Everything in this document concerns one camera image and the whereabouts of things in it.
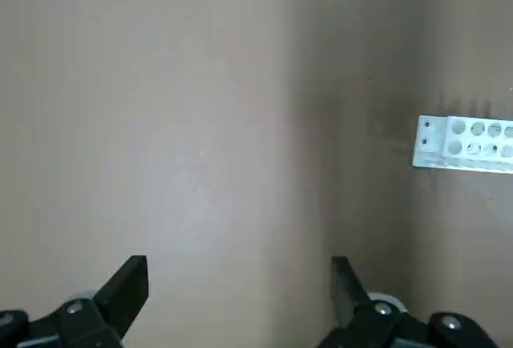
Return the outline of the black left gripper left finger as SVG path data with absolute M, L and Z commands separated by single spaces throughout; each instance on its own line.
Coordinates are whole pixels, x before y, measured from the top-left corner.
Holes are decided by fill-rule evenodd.
M 123 347 L 148 299 L 147 257 L 134 255 L 92 297 L 63 303 L 30 320 L 24 310 L 1 312 L 2 347 Z

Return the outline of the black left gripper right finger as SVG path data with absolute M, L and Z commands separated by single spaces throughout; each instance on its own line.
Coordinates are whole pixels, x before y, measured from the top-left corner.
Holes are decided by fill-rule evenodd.
M 394 296 L 369 293 L 347 257 L 330 261 L 336 326 L 320 347 L 496 347 L 489 334 L 462 314 L 437 312 L 428 322 L 410 315 Z

